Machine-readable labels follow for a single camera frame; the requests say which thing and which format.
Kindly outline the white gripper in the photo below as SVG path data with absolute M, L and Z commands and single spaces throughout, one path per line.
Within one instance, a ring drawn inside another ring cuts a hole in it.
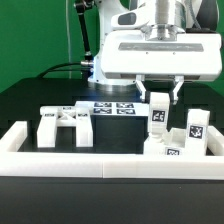
M 176 105 L 185 81 L 213 81 L 222 71 L 219 34 L 178 34 L 176 41 L 146 41 L 141 31 L 114 31 L 106 39 L 101 69 L 110 79 L 133 79 L 146 103 L 149 80 L 172 80 L 171 102 Z

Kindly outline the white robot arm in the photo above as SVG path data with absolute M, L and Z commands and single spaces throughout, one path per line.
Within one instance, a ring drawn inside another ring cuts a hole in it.
M 135 85 L 145 102 L 178 100 L 185 82 L 213 81 L 222 71 L 217 0 L 76 0 L 84 39 L 84 13 L 97 8 L 100 50 L 86 62 L 89 82 L 105 88 Z

